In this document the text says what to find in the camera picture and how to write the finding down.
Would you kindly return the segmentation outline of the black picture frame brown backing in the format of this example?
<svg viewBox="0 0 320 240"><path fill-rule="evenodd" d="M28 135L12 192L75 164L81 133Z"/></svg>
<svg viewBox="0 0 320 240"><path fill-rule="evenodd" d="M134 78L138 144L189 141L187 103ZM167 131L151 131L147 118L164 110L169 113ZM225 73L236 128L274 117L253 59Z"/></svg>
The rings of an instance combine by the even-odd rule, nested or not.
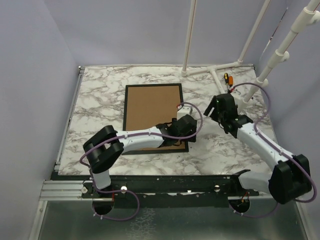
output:
<svg viewBox="0 0 320 240"><path fill-rule="evenodd" d="M183 101L180 83L126 85L122 129L144 130L169 123Z"/></svg>

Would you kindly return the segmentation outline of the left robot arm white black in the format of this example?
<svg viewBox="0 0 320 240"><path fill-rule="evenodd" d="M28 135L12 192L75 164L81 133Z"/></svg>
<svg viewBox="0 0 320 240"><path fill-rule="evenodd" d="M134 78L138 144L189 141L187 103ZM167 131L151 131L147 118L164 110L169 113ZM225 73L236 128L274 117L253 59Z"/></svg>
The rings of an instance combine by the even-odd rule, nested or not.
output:
<svg viewBox="0 0 320 240"><path fill-rule="evenodd" d="M174 146L178 142L195 142L197 121L189 114L149 129L116 131L107 125L83 144L94 180L93 191L106 197L111 190L109 169L124 153L141 149Z"/></svg>

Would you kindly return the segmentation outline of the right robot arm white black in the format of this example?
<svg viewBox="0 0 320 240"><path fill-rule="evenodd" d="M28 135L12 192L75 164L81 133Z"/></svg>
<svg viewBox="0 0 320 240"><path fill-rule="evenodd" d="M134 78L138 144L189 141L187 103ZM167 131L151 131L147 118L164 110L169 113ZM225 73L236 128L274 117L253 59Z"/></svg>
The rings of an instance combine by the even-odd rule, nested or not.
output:
<svg viewBox="0 0 320 240"><path fill-rule="evenodd" d="M229 184L234 195L240 196L252 189L286 204L312 190L309 160L283 149L261 132L251 118L239 115L230 93L215 95L204 115L220 124L226 134L248 145L272 171L272 174L253 171L240 174Z"/></svg>

